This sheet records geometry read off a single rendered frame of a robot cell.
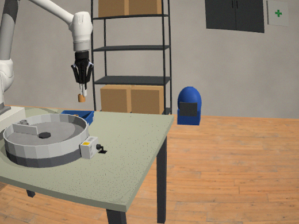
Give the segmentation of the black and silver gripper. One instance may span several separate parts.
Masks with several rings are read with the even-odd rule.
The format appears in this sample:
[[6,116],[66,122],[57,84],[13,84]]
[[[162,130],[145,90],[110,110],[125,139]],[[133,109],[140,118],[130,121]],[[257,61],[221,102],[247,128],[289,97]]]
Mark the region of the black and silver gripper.
[[[89,68],[86,73],[88,65]],[[90,63],[89,60],[89,51],[75,52],[75,63],[71,65],[71,68],[73,69],[76,82],[80,84],[80,95],[87,95],[87,82],[90,81],[93,66],[94,64]],[[78,67],[78,71],[76,67]]]

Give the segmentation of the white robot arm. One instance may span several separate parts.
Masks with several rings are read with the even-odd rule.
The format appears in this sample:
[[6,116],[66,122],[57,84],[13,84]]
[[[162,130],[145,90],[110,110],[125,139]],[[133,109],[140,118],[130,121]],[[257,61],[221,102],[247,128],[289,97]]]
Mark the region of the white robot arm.
[[[72,32],[74,51],[86,52],[90,49],[90,32],[92,32],[93,25],[88,12],[81,11],[72,15],[50,0],[29,1],[59,17],[68,25],[68,29]],[[11,109],[10,106],[4,106],[3,93],[12,85],[14,80],[13,62],[10,59],[10,54],[19,3],[20,0],[5,0],[2,13],[0,26],[0,115]]]

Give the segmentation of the grey round turning table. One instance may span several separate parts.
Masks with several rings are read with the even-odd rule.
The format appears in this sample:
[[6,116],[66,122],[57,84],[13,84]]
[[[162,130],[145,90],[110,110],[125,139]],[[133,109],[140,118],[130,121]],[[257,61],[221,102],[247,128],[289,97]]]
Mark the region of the grey round turning table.
[[[27,120],[28,125],[19,125]],[[3,133],[7,157],[25,167],[47,168],[107,151],[89,136],[87,122],[70,114],[43,114],[21,119]],[[33,146],[31,146],[33,145]]]

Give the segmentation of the blue square tray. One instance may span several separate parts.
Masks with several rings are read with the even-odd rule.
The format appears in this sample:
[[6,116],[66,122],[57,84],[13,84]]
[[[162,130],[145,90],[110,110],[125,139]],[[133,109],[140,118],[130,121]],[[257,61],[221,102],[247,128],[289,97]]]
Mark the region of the blue square tray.
[[[88,128],[90,124],[95,120],[94,111],[84,111],[84,110],[64,110],[61,114],[70,114],[75,115],[77,114],[79,117],[83,118],[87,121]],[[89,116],[88,116],[89,115]]]

